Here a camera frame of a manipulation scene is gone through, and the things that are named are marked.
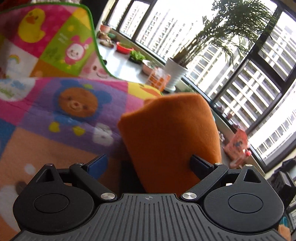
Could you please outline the orange pumpkin costume green collar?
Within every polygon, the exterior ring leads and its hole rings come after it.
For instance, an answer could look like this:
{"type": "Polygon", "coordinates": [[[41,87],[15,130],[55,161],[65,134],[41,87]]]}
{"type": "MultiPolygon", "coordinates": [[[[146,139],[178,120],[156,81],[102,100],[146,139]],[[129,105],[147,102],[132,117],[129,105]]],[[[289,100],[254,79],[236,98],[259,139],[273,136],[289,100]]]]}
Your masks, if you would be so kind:
{"type": "Polygon", "coordinates": [[[147,99],[139,110],[121,116],[118,129],[148,193],[181,195],[197,184],[192,155],[211,164],[222,161],[218,129],[200,94],[147,99]]]}

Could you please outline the red paper packet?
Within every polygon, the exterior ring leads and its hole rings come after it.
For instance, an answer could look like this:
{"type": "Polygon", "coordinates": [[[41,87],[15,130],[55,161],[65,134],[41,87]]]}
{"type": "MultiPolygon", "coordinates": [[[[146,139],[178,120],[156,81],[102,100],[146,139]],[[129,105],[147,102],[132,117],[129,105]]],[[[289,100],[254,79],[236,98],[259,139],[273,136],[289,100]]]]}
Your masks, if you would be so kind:
{"type": "Polygon", "coordinates": [[[248,148],[247,134],[239,128],[233,138],[223,148],[224,152],[231,160],[229,164],[231,169],[238,168],[248,157],[252,155],[252,152],[248,150],[248,148]]]}

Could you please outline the colourful cartoon patchwork blanket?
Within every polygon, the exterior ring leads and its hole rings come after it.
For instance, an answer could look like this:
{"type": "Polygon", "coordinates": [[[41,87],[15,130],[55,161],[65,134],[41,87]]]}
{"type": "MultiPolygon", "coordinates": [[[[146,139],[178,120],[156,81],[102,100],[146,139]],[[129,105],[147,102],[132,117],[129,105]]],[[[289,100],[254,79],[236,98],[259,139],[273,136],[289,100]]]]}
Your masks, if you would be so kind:
{"type": "Polygon", "coordinates": [[[46,164],[95,157],[95,178],[121,144],[122,114],[159,97],[103,63],[89,9],[27,4],[1,12],[1,240],[19,232],[13,204],[46,164]]]}

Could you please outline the orange transparent box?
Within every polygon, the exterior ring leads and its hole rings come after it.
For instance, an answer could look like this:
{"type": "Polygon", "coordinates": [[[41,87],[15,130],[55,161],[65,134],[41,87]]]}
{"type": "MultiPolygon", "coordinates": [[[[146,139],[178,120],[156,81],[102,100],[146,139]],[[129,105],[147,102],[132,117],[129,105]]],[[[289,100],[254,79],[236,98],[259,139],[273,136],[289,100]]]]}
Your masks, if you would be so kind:
{"type": "Polygon", "coordinates": [[[160,67],[155,67],[146,81],[146,85],[152,86],[162,92],[166,84],[170,81],[171,76],[160,67]]]}

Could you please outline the green leafy plant tray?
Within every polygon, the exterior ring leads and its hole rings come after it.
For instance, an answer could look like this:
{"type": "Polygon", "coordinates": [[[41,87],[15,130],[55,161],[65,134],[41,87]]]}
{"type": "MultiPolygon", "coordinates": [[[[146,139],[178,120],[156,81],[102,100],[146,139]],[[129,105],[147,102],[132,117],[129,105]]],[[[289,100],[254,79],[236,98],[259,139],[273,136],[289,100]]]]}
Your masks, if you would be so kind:
{"type": "Polygon", "coordinates": [[[140,51],[132,50],[129,54],[129,60],[136,64],[141,64],[145,56],[140,51]]]}

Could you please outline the red plastic basin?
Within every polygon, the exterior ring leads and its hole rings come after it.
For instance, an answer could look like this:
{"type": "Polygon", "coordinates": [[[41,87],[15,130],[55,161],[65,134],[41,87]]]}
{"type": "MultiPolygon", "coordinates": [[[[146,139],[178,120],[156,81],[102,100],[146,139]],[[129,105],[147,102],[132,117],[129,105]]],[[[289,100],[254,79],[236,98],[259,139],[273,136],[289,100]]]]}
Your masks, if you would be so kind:
{"type": "Polygon", "coordinates": [[[116,51],[121,54],[129,55],[130,52],[133,50],[134,49],[127,44],[123,44],[122,42],[116,42],[116,51]]]}

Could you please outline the potted palm white pot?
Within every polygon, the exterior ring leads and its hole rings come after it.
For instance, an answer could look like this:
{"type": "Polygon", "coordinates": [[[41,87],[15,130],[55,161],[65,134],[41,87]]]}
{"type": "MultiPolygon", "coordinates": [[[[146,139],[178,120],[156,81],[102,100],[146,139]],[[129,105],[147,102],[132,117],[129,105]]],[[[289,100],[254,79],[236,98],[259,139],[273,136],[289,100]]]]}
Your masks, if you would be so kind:
{"type": "Polygon", "coordinates": [[[276,23],[274,12],[262,1],[214,1],[212,11],[213,18],[203,17],[203,29],[166,61],[164,70],[170,80],[165,91],[176,90],[176,84],[188,73],[188,64],[207,47],[221,49],[232,64],[235,53],[242,57],[254,45],[262,45],[259,37],[269,34],[269,26],[276,23]]]}

